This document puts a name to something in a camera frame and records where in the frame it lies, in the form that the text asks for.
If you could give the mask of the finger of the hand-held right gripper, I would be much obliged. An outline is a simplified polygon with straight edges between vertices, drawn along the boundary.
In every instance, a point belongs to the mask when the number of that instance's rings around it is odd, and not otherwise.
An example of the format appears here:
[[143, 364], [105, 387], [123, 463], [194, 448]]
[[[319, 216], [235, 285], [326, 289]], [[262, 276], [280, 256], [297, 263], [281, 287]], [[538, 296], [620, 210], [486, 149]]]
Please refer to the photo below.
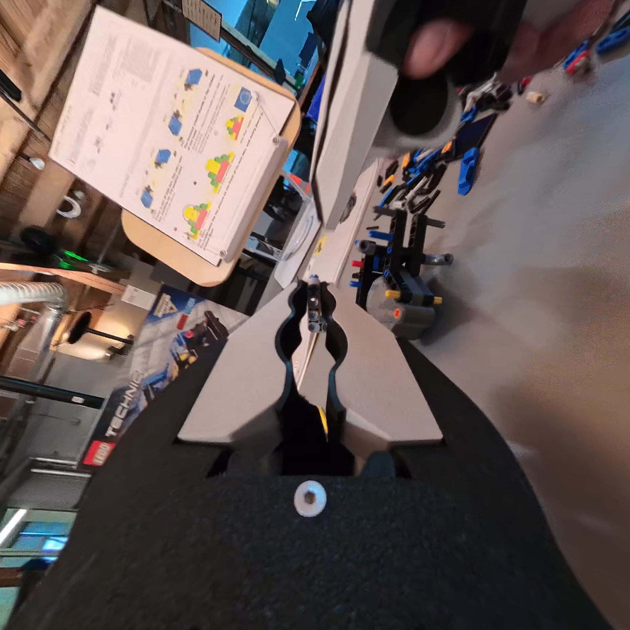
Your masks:
[[395, 3], [351, 2], [333, 124], [315, 170], [316, 208], [326, 229], [340, 221], [398, 82], [400, 61], [391, 62], [377, 52]]
[[311, 169], [317, 170], [323, 155], [327, 136], [332, 128], [333, 115], [331, 113], [335, 92], [342, 74], [343, 60], [348, 42], [348, 20], [351, 12], [351, 1], [341, 1], [337, 14], [334, 37], [329, 50], [325, 77], [325, 88], [319, 109], [319, 119]]

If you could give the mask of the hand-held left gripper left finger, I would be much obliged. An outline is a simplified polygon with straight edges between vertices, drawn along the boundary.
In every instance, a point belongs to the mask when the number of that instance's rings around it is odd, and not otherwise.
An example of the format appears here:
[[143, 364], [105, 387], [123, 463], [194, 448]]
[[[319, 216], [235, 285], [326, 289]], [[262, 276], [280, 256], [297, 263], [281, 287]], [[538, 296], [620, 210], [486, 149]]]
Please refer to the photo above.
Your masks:
[[328, 475], [329, 444], [318, 408], [297, 387], [306, 284], [292, 282], [230, 334], [178, 434], [217, 451], [208, 475], [230, 465], [246, 475]]

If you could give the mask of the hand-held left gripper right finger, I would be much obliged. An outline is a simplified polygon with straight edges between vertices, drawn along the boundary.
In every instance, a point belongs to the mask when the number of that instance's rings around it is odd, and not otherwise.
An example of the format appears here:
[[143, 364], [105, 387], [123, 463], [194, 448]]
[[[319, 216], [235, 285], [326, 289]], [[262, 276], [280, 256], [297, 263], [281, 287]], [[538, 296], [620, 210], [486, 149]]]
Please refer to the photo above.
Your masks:
[[434, 447], [443, 433], [392, 332], [337, 287], [322, 283], [332, 364], [326, 377], [329, 441], [358, 475], [370, 456]]

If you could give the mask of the grey angled lego beam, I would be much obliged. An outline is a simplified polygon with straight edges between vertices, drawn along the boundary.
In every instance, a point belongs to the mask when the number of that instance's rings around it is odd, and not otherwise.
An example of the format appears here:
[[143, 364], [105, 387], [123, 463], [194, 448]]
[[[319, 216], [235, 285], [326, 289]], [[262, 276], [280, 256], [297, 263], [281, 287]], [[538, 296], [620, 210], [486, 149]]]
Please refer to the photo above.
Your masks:
[[327, 332], [327, 323], [322, 315], [322, 297], [320, 287], [307, 287], [306, 299], [307, 327], [310, 333]]

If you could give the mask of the black lego frame assembly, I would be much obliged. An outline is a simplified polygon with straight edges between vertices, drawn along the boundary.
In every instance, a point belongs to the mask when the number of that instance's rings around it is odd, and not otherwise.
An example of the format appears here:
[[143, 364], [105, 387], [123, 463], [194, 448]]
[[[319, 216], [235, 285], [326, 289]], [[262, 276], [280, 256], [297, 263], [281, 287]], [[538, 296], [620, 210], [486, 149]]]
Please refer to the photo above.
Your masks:
[[368, 238], [355, 241], [360, 259], [350, 287], [355, 303], [399, 339], [419, 340], [436, 319], [442, 304], [421, 278], [425, 266], [449, 266], [453, 255], [425, 251], [427, 229], [445, 228], [445, 222], [427, 216], [425, 210], [409, 215], [398, 204], [376, 208], [390, 219], [388, 229], [370, 229]]

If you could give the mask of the lego set box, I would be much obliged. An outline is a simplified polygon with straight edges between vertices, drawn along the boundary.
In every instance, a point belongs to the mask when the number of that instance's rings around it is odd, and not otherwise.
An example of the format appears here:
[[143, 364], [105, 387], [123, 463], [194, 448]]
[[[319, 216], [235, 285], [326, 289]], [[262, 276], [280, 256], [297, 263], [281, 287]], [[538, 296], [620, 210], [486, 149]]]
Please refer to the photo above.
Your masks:
[[163, 285], [149, 309], [122, 375], [105, 398], [76, 471], [102, 467], [137, 416], [197, 361], [226, 339], [248, 315], [179, 288]]

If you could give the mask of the blue curved lego panel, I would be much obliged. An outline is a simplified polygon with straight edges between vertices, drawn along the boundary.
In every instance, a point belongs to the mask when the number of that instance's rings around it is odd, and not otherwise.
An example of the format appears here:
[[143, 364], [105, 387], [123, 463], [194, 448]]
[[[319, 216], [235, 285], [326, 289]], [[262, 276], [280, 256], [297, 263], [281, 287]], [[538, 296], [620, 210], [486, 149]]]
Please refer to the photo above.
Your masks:
[[466, 196], [471, 191], [476, 180], [481, 154], [482, 152], [479, 147], [472, 147], [461, 157], [457, 183], [457, 193], [459, 195]]

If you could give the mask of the person's right hand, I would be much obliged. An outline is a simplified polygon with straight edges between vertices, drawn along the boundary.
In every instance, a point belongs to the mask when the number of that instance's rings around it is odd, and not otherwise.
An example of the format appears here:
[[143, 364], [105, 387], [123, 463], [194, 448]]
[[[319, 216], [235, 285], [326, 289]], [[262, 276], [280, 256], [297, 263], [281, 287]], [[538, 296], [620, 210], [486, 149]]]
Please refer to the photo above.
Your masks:
[[[505, 64], [503, 83], [513, 83], [553, 67], [606, 22], [614, 1], [580, 1], [545, 28], [520, 24]], [[422, 25], [412, 36], [403, 74], [425, 79], [439, 71], [470, 40], [473, 29], [453, 20]]]

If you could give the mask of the open instruction booklet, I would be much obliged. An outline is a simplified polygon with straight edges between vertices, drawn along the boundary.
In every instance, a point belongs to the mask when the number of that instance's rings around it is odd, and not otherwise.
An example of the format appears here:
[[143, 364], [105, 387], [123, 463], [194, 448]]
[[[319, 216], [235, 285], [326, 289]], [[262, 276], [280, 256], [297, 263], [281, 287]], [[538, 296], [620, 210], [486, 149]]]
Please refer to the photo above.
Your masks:
[[[359, 176], [353, 188], [355, 202], [349, 215], [336, 228], [321, 232], [303, 275], [306, 282], [311, 275], [317, 275], [322, 282], [339, 288], [341, 296], [351, 302], [356, 298], [356, 289], [349, 286], [353, 274], [351, 262], [361, 260], [355, 241], [366, 237], [364, 217], [372, 207], [372, 197], [377, 189], [377, 178], [381, 174], [382, 165], [383, 161], [377, 160]], [[304, 380], [309, 375], [307, 366], [316, 345], [323, 342], [324, 335], [311, 332], [308, 312], [301, 319], [300, 333], [302, 340], [293, 354], [292, 363], [298, 391], [305, 396], [307, 387]]]

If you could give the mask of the black pole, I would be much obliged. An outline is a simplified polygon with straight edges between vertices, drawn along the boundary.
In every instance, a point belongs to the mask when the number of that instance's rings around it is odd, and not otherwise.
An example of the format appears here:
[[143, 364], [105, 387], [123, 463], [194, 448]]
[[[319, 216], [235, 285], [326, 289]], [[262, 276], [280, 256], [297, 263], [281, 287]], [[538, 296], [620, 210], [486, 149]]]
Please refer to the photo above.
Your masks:
[[28, 396], [30, 398], [43, 398], [96, 410], [101, 409], [106, 402], [106, 399], [102, 397], [30, 382], [24, 379], [6, 377], [4, 375], [1, 376], [1, 390]]

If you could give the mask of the white instruction sheet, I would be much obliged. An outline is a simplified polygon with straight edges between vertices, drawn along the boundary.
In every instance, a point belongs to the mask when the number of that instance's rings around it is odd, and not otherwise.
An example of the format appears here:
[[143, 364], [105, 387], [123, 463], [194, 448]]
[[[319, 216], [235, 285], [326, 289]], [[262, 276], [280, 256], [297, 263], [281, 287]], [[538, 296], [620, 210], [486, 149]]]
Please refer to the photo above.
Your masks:
[[297, 101], [101, 6], [49, 157], [211, 266], [231, 263], [286, 158]]

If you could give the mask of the wooden shelf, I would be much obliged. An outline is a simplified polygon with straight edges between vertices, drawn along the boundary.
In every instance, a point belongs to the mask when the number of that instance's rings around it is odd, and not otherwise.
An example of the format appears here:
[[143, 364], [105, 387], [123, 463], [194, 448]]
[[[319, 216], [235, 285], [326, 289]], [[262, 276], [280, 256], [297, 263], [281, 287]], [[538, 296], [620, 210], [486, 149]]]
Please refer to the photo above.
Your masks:
[[123, 295], [126, 289], [126, 285], [116, 282], [115, 280], [106, 279], [105, 277], [96, 275], [91, 272], [80, 272], [75, 270], [57, 270], [48, 269], [40, 266], [30, 266], [24, 264], [15, 264], [8, 262], [1, 262], [2, 271], [14, 271], [25, 273], [39, 273], [44, 275], [55, 275], [73, 282], [78, 282], [83, 285], [96, 288], [107, 292], [111, 295]]

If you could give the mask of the silver flexible duct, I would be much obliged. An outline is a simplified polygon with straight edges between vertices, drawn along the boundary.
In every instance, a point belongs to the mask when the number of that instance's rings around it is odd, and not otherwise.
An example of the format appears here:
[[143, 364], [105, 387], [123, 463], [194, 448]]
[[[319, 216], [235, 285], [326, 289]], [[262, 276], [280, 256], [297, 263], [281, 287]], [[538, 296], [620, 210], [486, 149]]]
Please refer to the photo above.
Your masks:
[[1, 306], [45, 303], [51, 308], [66, 309], [67, 293], [55, 282], [2, 282]]

